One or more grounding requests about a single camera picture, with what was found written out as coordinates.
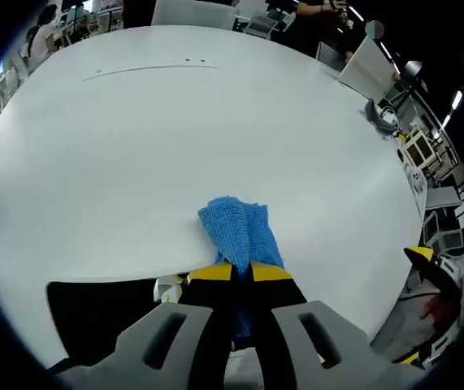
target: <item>blue cloth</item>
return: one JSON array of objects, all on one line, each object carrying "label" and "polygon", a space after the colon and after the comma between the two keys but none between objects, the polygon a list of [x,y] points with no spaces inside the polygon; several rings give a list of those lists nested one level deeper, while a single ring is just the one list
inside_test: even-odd
[{"label": "blue cloth", "polygon": [[[199,219],[217,246],[214,264],[230,262],[244,276],[249,262],[284,268],[275,237],[267,224],[267,206],[249,204],[235,197],[218,197],[200,209]],[[249,336],[249,321],[239,313],[238,336]]]}]

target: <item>white table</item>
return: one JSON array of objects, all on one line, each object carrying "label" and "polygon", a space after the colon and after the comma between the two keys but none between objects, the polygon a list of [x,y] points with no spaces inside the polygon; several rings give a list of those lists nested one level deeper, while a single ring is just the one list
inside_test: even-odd
[{"label": "white table", "polygon": [[186,26],[92,37],[35,71],[0,115],[0,306],[42,364],[67,356],[47,283],[209,265],[197,211],[224,195],[268,204],[306,297],[374,337],[422,218],[366,99],[327,72]]}]

